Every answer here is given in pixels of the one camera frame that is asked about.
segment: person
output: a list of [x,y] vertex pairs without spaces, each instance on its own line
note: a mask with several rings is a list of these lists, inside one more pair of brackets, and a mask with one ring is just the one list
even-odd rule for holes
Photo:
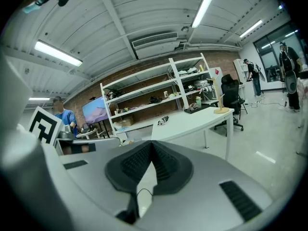
[[244,63],[248,66],[248,80],[252,77],[254,87],[256,90],[256,96],[260,97],[261,96],[261,86],[260,86],[260,68],[257,64],[254,64],[247,59],[244,59]]
[[[75,114],[72,110],[64,109],[63,100],[61,97],[57,96],[53,99],[53,107],[57,114],[55,115],[57,118],[61,119],[64,125],[69,125],[71,127],[72,132],[75,137],[78,133],[77,131],[77,121],[75,118]],[[89,151],[89,146],[87,145],[70,145],[67,142],[60,142],[62,151],[64,155],[66,154],[75,154],[75,153],[85,153]]]
[[[299,56],[292,47],[287,47],[285,42],[280,42],[280,53],[279,53],[279,65],[284,78],[285,73],[288,71],[294,71],[296,78],[299,77],[302,64]],[[299,112],[299,100],[297,91],[293,94],[288,94],[289,107],[294,109],[295,112]]]

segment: tv screen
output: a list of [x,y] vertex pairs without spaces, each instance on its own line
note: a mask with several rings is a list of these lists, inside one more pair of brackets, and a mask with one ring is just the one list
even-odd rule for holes
[[103,97],[84,105],[82,112],[88,125],[108,119]]

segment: fluorescent ceiling light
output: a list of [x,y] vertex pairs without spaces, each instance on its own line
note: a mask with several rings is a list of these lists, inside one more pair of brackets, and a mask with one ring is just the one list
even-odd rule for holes
[[77,58],[74,58],[60,50],[57,50],[56,48],[54,48],[51,45],[46,44],[45,42],[39,40],[37,41],[37,43],[34,46],[34,49],[36,49],[37,51],[41,51],[43,53],[46,53],[50,56],[54,56],[56,58],[59,58],[60,60],[63,60],[69,64],[75,65],[77,67],[79,67],[80,65],[82,65],[82,61],[78,60]]
[[45,101],[45,100],[49,100],[50,98],[29,98],[30,101]]
[[270,45],[273,44],[273,43],[275,43],[275,41],[273,41],[273,42],[271,42],[271,43],[269,43],[269,44],[266,44],[266,45],[262,46],[261,49],[264,49],[264,48],[270,46]]
[[276,163],[276,160],[274,160],[274,159],[272,159],[272,158],[270,158],[270,157],[268,157],[268,156],[265,156],[263,153],[261,153],[261,152],[256,152],[256,154],[257,155],[259,155],[259,156],[261,156],[261,157],[263,157],[263,158],[265,158],[266,160],[269,160],[270,162],[272,162],[272,163]]
[[294,33],[297,33],[297,32],[298,32],[298,30],[295,30],[294,32],[287,34],[285,37],[291,36],[291,35],[293,35]]
[[210,3],[212,0],[202,0],[201,6],[198,9],[197,15],[195,16],[193,22],[192,22],[192,28],[196,28],[201,23],[201,20],[206,13]]
[[258,25],[262,23],[261,20],[259,20],[257,23],[255,23],[251,28],[249,28],[247,31],[245,31],[242,35],[240,35],[240,38],[244,37],[247,33],[254,30]]

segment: black office chair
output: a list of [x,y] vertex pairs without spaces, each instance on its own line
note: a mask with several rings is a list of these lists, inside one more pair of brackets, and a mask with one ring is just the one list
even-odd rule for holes
[[[241,114],[241,101],[239,100],[239,81],[232,79],[230,75],[225,75],[221,78],[221,89],[223,96],[223,106],[234,109],[233,114]],[[238,124],[238,119],[233,117],[233,125],[241,127],[241,131],[244,131],[244,127],[241,124]],[[214,126],[214,130],[217,127],[224,126],[227,124],[227,121]]]

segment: brick wall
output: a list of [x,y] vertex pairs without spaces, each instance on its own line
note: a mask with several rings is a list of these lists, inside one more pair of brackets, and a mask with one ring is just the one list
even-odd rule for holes
[[[126,69],[123,69],[121,71],[118,71],[117,73],[114,73],[108,77],[105,77],[104,79],[102,79],[101,81],[93,84],[92,86],[90,86],[89,88],[87,88],[86,90],[82,91],[81,93],[79,93],[77,96],[75,96],[74,98],[72,98],[69,102],[67,102],[65,104],[65,108],[66,109],[70,109],[73,110],[75,112],[75,116],[76,116],[76,120],[77,120],[77,124],[78,126],[82,126],[82,124],[85,123],[85,118],[83,116],[82,113],[82,106],[84,106],[85,104],[90,102],[90,98],[91,97],[101,97],[102,93],[101,93],[101,88],[100,88],[100,83],[102,83],[103,85],[107,85],[117,79],[123,78],[125,76],[137,73],[139,71],[154,67],[154,66],[158,66],[158,65],[162,65],[165,63],[168,63],[169,60],[168,58],[172,57],[174,61],[179,61],[179,60],[183,60],[183,59],[187,59],[187,58],[193,58],[193,57],[199,57],[200,56],[200,52],[203,53],[207,64],[209,65],[210,68],[212,67],[220,67],[222,70],[223,75],[225,74],[230,74],[232,76],[233,79],[238,79],[238,75],[236,72],[236,69],[234,67],[233,64],[233,60],[240,58],[238,52],[234,52],[234,51],[195,51],[195,52],[184,52],[184,53],[178,53],[178,54],[174,54],[174,55],[169,55],[169,56],[165,56],[165,57],[161,57],[161,58],[157,58],[154,60],[149,60],[149,61],[145,61],[139,64],[136,64],[134,66],[128,67]],[[125,91],[132,91],[132,90],[136,90],[141,88],[142,86],[148,86],[148,85],[152,85],[150,82],[152,82],[153,80],[147,80],[141,83],[138,83],[136,85],[130,86],[127,88],[127,90]],[[124,108],[124,107],[133,107],[133,106],[138,106],[142,103],[147,103],[149,100],[149,97],[155,95],[155,96],[162,96],[162,91],[156,91],[153,93],[149,93],[137,98],[134,98],[132,100],[127,100],[123,103],[119,104],[119,108]],[[115,109],[115,107],[111,106],[110,107],[112,112]],[[159,116],[161,114],[164,113],[168,113],[170,111],[173,110],[177,110],[177,105],[175,101],[170,101],[161,105],[157,105],[153,108],[148,108],[148,109],[144,109],[141,111],[137,111],[134,113],[134,120],[135,121],[139,121],[139,120],[144,120],[148,117],[153,117],[153,116]],[[110,124],[109,124],[109,120],[105,121],[106,126],[108,128],[110,128]]]

